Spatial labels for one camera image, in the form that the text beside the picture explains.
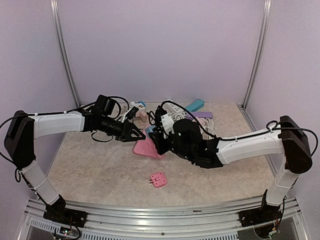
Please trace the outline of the light blue plug adapter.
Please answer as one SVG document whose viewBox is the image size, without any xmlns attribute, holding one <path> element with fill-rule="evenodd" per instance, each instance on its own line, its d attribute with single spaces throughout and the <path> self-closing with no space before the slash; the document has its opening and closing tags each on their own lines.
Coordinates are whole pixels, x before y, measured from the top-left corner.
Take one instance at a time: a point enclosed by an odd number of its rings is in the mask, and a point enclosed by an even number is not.
<svg viewBox="0 0 320 240">
<path fill-rule="evenodd" d="M 144 132 L 145 132 L 145 135 L 147 136 L 147 138 L 150 139 L 150 138 L 151 138 L 151 137 L 150 137 L 150 133 L 154 133 L 155 130 L 157 130 L 157 127 L 154 126 L 154 125 L 149 125 L 148 127 L 146 127 L 146 128 L 144 129 Z"/>
</svg>

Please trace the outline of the pink triangular power strip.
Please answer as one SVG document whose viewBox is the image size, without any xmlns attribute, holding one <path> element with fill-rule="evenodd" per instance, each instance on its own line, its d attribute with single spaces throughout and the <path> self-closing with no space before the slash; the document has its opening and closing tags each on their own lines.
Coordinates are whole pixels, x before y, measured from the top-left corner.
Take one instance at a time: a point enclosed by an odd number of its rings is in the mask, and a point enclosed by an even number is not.
<svg viewBox="0 0 320 240">
<path fill-rule="evenodd" d="M 150 138 L 144 140 L 138 140 L 132 148 L 132 153 L 139 156 L 149 157 L 153 159 L 164 159 L 165 154 L 159 155 L 155 148 L 155 145 Z"/>
</svg>

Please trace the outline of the pink square plug adapter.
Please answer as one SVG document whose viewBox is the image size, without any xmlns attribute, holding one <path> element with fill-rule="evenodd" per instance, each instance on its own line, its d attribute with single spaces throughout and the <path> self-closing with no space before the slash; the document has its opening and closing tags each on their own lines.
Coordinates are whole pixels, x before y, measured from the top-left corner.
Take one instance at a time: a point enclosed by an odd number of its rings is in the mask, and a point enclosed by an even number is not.
<svg viewBox="0 0 320 240">
<path fill-rule="evenodd" d="M 148 182 L 155 188 L 164 187 L 168 183 L 167 178 L 163 172 L 156 172 L 154 174 L 151 174 Z"/>
</svg>

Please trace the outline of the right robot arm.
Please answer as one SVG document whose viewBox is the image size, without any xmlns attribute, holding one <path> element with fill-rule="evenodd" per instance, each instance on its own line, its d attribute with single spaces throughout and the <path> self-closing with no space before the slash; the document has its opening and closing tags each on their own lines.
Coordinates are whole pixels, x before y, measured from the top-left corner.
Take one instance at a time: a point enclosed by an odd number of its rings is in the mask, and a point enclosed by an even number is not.
<svg viewBox="0 0 320 240">
<path fill-rule="evenodd" d="M 204 139 L 203 127 L 196 121 L 181 119 L 174 123 L 162 116 L 149 133 L 159 155 L 168 151 L 200 168 L 220 168 L 242 159 L 283 154 L 284 159 L 272 185 L 265 190 L 261 206 L 243 210 L 243 225 L 263 223 L 281 217 L 280 206 L 299 175 L 313 165 L 312 153 L 305 130 L 287 115 L 280 122 L 271 121 L 267 128 L 250 134 Z"/>
</svg>

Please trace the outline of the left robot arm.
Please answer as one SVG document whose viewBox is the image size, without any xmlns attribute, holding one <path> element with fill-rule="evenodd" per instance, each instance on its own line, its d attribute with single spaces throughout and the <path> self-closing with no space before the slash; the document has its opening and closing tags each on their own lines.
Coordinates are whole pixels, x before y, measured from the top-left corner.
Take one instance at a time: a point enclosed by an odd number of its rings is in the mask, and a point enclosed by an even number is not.
<svg viewBox="0 0 320 240">
<path fill-rule="evenodd" d="M 36 140 L 65 133 L 102 132 L 123 143 L 145 140 L 145 134 L 132 122 L 138 109 L 129 109 L 122 120 L 111 117 L 107 107 L 89 106 L 72 111 L 26 113 L 17 111 L 8 122 L 4 147 L 23 180 L 46 205 L 46 213 L 63 223 L 70 218 L 66 201 L 48 180 L 37 162 Z"/>
</svg>

